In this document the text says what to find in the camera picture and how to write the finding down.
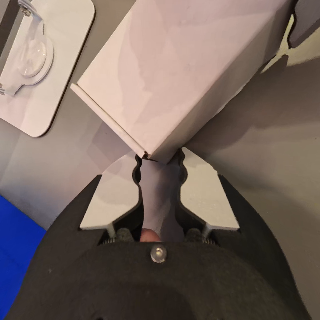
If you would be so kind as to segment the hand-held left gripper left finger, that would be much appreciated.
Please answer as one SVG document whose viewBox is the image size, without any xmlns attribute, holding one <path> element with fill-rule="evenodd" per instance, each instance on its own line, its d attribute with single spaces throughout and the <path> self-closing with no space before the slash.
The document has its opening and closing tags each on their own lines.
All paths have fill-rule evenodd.
<svg viewBox="0 0 320 320">
<path fill-rule="evenodd" d="M 107 167 L 86 209 L 81 230 L 104 229 L 109 238 L 115 238 L 118 230 L 126 228 L 134 239 L 140 239 L 144 220 L 141 166 L 136 153 L 127 153 Z"/>
</svg>

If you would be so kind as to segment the white cardboard box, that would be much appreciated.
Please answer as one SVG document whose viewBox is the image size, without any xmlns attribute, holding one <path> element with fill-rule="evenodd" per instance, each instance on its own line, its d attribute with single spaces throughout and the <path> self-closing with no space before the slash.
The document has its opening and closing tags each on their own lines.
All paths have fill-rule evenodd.
<svg viewBox="0 0 320 320">
<path fill-rule="evenodd" d="M 294 1 L 136 1 L 71 90 L 167 164 L 277 53 Z"/>
</svg>

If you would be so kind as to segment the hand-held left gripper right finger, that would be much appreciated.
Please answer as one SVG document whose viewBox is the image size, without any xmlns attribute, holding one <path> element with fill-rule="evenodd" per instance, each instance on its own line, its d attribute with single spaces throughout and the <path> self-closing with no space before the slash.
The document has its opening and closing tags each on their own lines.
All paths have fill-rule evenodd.
<svg viewBox="0 0 320 320">
<path fill-rule="evenodd" d="M 213 230 L 237 232 L 240 226 L 217 170 L 186 147 L 176 156 L 180 172 L 175 218 L 184 234 L 197 229 L 208 238 Z"/>
</svg>

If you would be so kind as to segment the clear acrylic holder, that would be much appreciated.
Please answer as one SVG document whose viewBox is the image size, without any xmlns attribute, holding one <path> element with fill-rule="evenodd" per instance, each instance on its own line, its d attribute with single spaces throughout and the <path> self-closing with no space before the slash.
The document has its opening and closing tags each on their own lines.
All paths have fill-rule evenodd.
<svg viewBox="0 0 320 320">
<path fill-rule="evenodd" d="M 54 59 L 54 47 L 44 34 L 44 21 L 27 0 L 19 0 L 22 14 L 31 18 L 22 39 L 13 44 L 1 73 L 1 95 L 14 96 L 22 86 L 40 82 L 48 73 Z"/>
</svg>

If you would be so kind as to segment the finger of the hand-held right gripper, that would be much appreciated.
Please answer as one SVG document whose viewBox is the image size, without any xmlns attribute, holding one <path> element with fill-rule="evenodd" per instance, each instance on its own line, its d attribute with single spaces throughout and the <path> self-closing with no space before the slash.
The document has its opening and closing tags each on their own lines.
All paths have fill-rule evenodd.
<svg viewBox="0 0 320 320">
<path fill-rule="evenodd" d="M 320 27 L 320 1 L 298 0 L 293 16 L 294 22 L 287 39 L 289 49 L 298 47 Z"/>
</svg>

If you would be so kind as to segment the blue mat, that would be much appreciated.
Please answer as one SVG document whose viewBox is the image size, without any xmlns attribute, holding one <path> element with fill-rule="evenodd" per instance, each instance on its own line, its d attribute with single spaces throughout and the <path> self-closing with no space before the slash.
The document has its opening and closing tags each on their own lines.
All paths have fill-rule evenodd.
<svg viewBox="0 0 320 320">
<path fill-rule="evenodd" d="M 0 197 L 0 319 L 10 310 L 46 230 Z"/>
</svg>

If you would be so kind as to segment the white rounded board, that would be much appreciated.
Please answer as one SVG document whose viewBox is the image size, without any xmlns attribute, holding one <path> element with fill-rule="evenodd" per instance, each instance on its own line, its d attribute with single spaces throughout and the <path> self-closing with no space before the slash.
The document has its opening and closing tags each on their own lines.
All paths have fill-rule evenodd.
<svg viewBox="0 0 320 320">
<path fill-rule="evenodd" d="M 40 137 L 50 128 L 94 20 L 90 0 L 30 1 L 43 18 L 44 34 L 54 48 L 53 62 L 37 84 L 22 86 L 14 96 L 1 95 L 0 118 L 21 132 Z M 1 73 L 13 44 L 22 39 L 31 18 L 17 1 L 1 1 Z"/>
</svg>

